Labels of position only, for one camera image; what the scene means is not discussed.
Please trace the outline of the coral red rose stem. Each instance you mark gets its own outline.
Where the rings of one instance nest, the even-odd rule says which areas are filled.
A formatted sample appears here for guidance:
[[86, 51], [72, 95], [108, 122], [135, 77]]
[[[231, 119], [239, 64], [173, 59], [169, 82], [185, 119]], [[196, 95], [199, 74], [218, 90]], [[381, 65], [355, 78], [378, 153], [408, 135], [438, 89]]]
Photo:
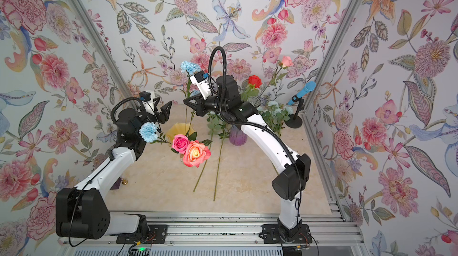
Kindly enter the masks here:
[[190, 141], [182, 157], [182, 162], [187, 167], [199, 167], [211, 157], [209, 148], [200, 142]]

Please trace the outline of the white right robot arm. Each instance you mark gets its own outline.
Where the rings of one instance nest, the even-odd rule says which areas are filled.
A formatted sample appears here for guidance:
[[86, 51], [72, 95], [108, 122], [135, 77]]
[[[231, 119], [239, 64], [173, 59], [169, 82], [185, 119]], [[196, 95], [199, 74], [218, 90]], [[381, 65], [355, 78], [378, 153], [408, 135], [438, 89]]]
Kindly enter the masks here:
[[294, 237], [302, 234], [304, 227], [300, 206], [310, 175], [310, 157], [299, 155], [268, 127], [258, 110], [250, 102], [242, 100], [232, 76], [221, 76], [212, 81], [208, 74], [201, 71], [192, 75], [190, 81], [199, 93], [185, 99], [185, 105], [200, 117], [212, 112], [236, 126], [258, 145], [274, 165], [277, 177], [272, 181], [272, 187], [281, 199], [277, 231], [286, 242], [292, 242]]

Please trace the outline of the purple blue glass vase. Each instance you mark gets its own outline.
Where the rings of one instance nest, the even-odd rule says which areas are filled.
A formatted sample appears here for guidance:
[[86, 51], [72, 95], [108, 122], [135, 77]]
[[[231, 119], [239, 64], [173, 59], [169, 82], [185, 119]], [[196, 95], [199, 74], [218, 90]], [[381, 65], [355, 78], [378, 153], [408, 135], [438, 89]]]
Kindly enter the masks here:
[[243, 133], [237, 126], [232, 125], [229, 140], [230, 143], [234, 146], [243, 146], [247, 142], [248, 136]]

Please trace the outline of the small red rose stem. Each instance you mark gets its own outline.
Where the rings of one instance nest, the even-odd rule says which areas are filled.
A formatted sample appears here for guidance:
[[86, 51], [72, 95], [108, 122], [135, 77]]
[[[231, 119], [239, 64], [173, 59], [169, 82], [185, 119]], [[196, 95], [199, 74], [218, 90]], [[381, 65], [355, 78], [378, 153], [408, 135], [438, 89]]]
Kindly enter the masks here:
[[256, 75], [250, 76], [247, 79], [246, 84], [242, 86], [242, 91], [241, 91], [242, 101], [248, 101], [251, 97], [258, 96], [261, 85], [262, 85], [262, 80], [258, 76]]

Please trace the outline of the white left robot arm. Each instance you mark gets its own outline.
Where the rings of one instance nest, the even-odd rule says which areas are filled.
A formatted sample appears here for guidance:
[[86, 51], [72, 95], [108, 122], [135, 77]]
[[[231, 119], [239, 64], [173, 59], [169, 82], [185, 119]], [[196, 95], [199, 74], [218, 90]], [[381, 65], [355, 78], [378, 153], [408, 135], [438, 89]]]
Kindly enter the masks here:
[[149, 102], [136, 100], [137, 108], [118, 111], [119, 102], [111, 112], [118, 128], [116, 143], [107, 158], [88, 177], [73, 188], [62, 189], [56, 196], [56, 232], [61, 238], [100, 239], [106, 235], [124, 235], [129, 240], [145, 239], [151, 230], [145, 215], [109, 211], [105, 203], [112, 186], [123, 172], [142, 155], [147, 141], [140, 134], [142, 127], [165, 124], [172, 102], [157, 108], [155, 98]]

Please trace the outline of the blue carnation stem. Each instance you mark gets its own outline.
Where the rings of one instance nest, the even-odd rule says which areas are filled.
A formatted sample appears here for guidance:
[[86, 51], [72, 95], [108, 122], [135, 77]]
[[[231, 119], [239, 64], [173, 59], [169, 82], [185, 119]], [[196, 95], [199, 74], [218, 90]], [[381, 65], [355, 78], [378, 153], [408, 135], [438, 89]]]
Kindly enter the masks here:
[[[182, 73], [184, 73], [186, 76], [187, 76], [187, 81], [185, 83], [185, 98], [189, 98], [192, 96], [192, 89], [191, 89], [191, 86], [192, 86], [192, 82], [191, 82], [191, 76], [193, 76], [195, 73], [201, 71], [201, 67], [198, 65], [198, 64], [195, 64], [195, 63], [192, 63], [192, 62], [189, 62], [189, 61], [183, 61], [181, 63], [181, 71]], [[192, 125], [192, 122], [193, 122], [193, 119], [194, 119], [194, 116], [195, 116], [195, 110], [192, 109], [191, 110], [191, 116], [190, 116], [190, 121], [189, 121], [189, 125], [187, 126], [186, 128], [186, 136], [190, 136], [191, 133], [190, 133], [190, 129], [191, 129], [191, 125]]]
[[164, 132], [161, 131], [161, 128], [156, 123], [144, 123], [139, 129], [139, 134], [147, 143], [171, 144]]

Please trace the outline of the yellow fluted glass vase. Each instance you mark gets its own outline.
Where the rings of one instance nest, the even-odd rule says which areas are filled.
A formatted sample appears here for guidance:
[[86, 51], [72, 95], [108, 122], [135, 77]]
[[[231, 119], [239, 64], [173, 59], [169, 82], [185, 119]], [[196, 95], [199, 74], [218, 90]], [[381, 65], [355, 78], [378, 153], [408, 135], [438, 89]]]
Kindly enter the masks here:
[[191, 126], [190, 123], [176, 123], [174, 124], [166, 133], [166, 140], [169, 142], [169, 146], [171, 146], [173, 139], [178, 134], [191, 135], [196, 131]]

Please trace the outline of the light blue rose spray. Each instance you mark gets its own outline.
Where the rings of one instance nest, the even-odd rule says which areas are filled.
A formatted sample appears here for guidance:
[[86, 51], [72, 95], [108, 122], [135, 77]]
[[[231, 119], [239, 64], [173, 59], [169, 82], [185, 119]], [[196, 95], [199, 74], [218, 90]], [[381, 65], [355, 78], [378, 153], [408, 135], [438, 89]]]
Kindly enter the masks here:
[[266, 105], [258, 107], [263, 120], [272, 131], [281, 136], [281, 130], [285, 128], [285, 122], [290, 120], [293, 108], [276, 101], [269, 101]]

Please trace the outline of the magenta pink rose stem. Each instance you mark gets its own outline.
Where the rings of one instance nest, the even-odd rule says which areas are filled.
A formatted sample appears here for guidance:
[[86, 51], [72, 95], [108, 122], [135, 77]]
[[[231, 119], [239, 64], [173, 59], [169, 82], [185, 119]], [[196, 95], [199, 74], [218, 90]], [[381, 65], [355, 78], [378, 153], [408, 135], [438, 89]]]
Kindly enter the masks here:
[[190, 140], [187, 136], [176, 134], [172, 140], [172, 149], [178, 154], [184, 154], [189, 144]]

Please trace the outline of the light blue peony spray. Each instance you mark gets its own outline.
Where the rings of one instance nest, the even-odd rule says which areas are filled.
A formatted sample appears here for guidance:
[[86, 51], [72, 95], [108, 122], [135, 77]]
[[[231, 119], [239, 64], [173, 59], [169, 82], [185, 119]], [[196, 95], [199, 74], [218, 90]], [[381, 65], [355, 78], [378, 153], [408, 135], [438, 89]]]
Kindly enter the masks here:
[[218, 114], [210, 113], [206, 118], [206, 128], [211, 141], [208, 148], [212, 157], [205, 161], [199, 169], [200, 173], [192, 192], [212, 189], [211, 200], [216, 201], [219, 181], [221, 180], [223, 149], [229, 140], [230, 126]]

